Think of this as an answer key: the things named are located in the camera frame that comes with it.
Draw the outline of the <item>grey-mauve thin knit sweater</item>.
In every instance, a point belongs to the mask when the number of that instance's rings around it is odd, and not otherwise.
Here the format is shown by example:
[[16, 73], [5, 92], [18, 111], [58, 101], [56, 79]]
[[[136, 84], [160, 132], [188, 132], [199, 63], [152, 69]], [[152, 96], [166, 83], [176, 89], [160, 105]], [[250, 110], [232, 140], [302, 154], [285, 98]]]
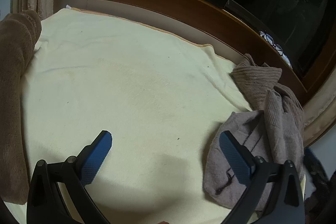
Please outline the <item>grey-mauve thin knit sweater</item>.
[[298, 179], [304, 179], [302, 136], [290, 114], [232, 113], [210, 145], [204, 190], [219, 205], [232, 209], [252, 182], [256, 156], [276, 164], [290, 160]]

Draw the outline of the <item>taupe ribbed knit sweater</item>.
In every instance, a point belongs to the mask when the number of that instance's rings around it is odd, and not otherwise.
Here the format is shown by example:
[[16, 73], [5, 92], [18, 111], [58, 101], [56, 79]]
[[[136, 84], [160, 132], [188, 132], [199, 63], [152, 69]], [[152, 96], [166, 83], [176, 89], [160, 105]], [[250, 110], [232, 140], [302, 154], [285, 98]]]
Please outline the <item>taupe ribbed knit sweater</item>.
[[231, 77], [254, 110], [264, 113], [272, 159], [292, 161], [300, 168], [303, 158], [303, 108], [292, 90], [280, 84], [282, 69], [258, 66], [245, 54]]

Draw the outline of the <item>beige right curtain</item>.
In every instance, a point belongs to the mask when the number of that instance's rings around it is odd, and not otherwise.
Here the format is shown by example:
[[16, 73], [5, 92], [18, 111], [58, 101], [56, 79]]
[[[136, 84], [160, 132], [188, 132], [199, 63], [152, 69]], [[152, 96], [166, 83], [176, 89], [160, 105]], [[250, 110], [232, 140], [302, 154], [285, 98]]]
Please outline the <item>beige right curtain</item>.
[[335, 124], [335, 78], [328, 79], [303, 109], [303, 145], [308, 147]]

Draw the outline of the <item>cream yellow bed sheet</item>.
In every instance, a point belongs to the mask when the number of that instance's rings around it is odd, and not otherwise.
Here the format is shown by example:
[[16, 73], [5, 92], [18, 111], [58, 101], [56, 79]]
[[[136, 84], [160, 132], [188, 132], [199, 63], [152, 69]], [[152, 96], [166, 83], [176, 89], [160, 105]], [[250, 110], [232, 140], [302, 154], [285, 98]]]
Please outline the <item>cream yellow bed sheet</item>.
[[213, 46], [126, 19], [61, 9], [21, 77], [29, 190], [36, 163], [113, 143], [85, 186], [108, 223], [220, 223], [203, 188], [210, 145], [232, 113], [254, 110]]

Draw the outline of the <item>patterned white cloth on sill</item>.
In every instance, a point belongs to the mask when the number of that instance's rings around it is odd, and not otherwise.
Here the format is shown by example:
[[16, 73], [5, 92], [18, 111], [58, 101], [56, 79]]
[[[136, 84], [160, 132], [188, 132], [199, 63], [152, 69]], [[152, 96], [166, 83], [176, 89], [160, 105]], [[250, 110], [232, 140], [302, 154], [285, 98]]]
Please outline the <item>patterned white cloth on sill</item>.
[[282, 49], [282, 47], [274, 41], [272, 36], [270, 36], [269, 34], [263, 32], [263, 31], [260, 31], [259, 35], [277, 51], [277, 53], [281, 56], [281, 58], [288, 65], [288, 67], [293, 69], [288, 56], [284, 53], [284, 50]]

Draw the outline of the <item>brown wooden window sill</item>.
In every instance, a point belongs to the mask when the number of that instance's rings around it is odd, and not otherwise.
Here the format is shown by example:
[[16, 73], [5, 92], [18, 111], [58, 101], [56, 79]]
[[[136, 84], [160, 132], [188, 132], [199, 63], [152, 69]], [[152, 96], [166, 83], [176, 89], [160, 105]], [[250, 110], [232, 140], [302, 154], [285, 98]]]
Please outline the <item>brown wooden window sill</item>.
[[87, 0], [89, 4], [116, 5], [131, 11], [151, 11], [184, 23], [219, 40], [219, 49], [228, 46], [239, 54], [249, 53], [257, 64], [282, 69], [280, 82], [292, 89], [305, 104], [326, 83], [335, 68], [335, 31], [314, 62], [307, 79], [300, 80], [275, 50], [242, 20], [204, 0]]

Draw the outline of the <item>brown fleece blanket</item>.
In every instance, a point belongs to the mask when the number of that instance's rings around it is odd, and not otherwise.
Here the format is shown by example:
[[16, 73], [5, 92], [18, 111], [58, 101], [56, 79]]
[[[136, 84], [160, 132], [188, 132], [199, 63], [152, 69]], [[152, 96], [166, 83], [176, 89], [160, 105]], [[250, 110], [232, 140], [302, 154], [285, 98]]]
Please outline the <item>brown fleece blanket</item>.
[[27, 202], [29, 193], [20, 82], [41, 32], [41, 19], [32, 10], [1, 20], [1, 198], [18, 205]]

